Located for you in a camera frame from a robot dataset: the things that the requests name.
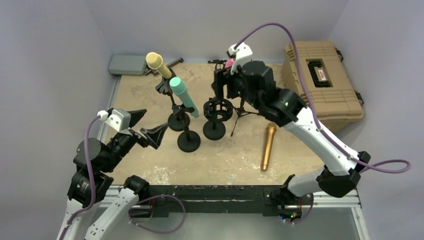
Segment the shock mount round-base stand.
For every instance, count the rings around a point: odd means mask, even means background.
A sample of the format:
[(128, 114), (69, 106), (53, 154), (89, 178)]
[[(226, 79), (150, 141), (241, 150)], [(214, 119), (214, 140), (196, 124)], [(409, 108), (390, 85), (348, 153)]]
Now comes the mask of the shock mount round-base stand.
[(204, 136), (212, 141), (220, 140), (226, 133), (224, 122), (233, 115), (233, 104), (227, 99), (211, 97), (203, 105), (207, 122), (203, 125)]

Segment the teal microphone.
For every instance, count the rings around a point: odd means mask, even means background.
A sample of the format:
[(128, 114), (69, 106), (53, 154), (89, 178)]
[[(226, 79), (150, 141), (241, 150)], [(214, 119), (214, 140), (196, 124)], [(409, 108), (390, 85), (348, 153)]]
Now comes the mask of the teal microphone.
[(200, 116), (199, 110), (196, 107), (193, 99), (191, 98), (191, 96), (188, 92), (188, 88), (187, 88), (186, 84), (184, 83), (184, 81), (180, 77), (175, 76), (175, 77), (170, 79), (169, 86), (170, 86), (172, 92), (181, 100), (181, 102), (184, 104), (184, 106), (186, 108), (193, 108), (194, 109), (194, 111), (191, 112), (190, 114), (194, 118), (198, 118)]

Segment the clip round-base stand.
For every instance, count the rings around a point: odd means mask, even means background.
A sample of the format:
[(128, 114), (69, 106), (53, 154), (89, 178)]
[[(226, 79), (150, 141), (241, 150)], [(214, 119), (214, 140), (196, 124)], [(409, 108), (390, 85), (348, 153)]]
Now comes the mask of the clip round-base stand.
[(161, 82), (155, 87), (155, 89), (158, 93), (170, 97), (172, 113), (167, 119), (168, 127), (175, 132), (181, 132), (188, 129), (188, 126), (190, 124), (190, 118), (185, 112), (185, 110), (187, 110), (187, 107), (184, 105), (184, 103), (175, 103), (172, 88), (170, 86), (171, 81), (171, 79), (166, 79), (162, 76)]
[[(187, 108), (185, 110), (186, 113), (192, 113), (194, 109), (192, 107)], [(196, 151), (201, 144), (201, 138), (199, 134), (193, 130), (188, 129), (184, 130), (183, 133), (181, 133), (177, 138), (177, 146), (178, 148), (185, 152), (185, 153), (191, 153)]]

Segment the yellow microphone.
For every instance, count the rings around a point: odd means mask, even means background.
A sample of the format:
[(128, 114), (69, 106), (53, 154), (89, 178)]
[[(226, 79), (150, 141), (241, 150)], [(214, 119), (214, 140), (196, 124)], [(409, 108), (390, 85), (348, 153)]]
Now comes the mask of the yellow microphone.
[(145, 57), (149, 68), (157, 71), (165, 79), (172, 78), (171, 70), (164, 63), (163, 57), (156, 52), (149, 52)]

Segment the gold microphone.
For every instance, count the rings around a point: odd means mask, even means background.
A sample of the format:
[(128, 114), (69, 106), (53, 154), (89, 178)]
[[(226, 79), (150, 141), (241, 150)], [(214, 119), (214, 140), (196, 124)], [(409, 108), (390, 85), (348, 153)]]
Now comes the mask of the gold microphone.
[(262, 161), (261, 161), (262, 171), (268, 170), (276, 131), (277, 131), (277, 125), (274, 122), (270, 122), (267, 125), (266, 131), (265, 131), (265, 142), (264, 142), (263, 155), (262, 155)]

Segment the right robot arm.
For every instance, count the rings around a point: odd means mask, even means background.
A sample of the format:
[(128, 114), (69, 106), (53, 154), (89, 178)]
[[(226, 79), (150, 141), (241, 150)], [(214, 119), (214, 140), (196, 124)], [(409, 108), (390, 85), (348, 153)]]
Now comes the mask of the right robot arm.
[(256, 109), (258, 115), (296, 136), (322, 160), (319, 169), (287, 178), (280, 191), (284, 202), (292, 204), (316, 192), (342, 198), (357, 187), (370, 155), (348, 147), (314, 119), (312, 106), (296, 92), (277, 87), (273, 69), (264, 62), (251, 60), (237, 66), (235, 73), (229, 68), (216, 69), (211, 87), (216, 100), (239, 97)]

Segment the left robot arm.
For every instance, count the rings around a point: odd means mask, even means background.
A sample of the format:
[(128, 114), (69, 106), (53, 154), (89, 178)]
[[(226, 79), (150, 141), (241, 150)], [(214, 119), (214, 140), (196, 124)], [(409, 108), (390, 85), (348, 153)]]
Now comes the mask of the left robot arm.
[[(100, 110), (90, 121), (73, 158), (76, 172), (67, 192), (66, 213), (57, 235), (58, 240), (99, 240), (112, 229), (117, 217), (130, 204), (142, 205), (148, 201), (149, 183), (140, 177), (131, 176), (112, 206), (96, 221), (92, 221), (114, 181), (108, 174), (115, 170), (134, 146), (155, 150), (160, 147), (169, 126), (167, 123), (151, 129), (141, 128), (140, 131), (133, 129), (146, 113), (146, 109), (125, 111), (109, 108)], [(90, 137), (96, 121), (116, 130), (108, 143)]]

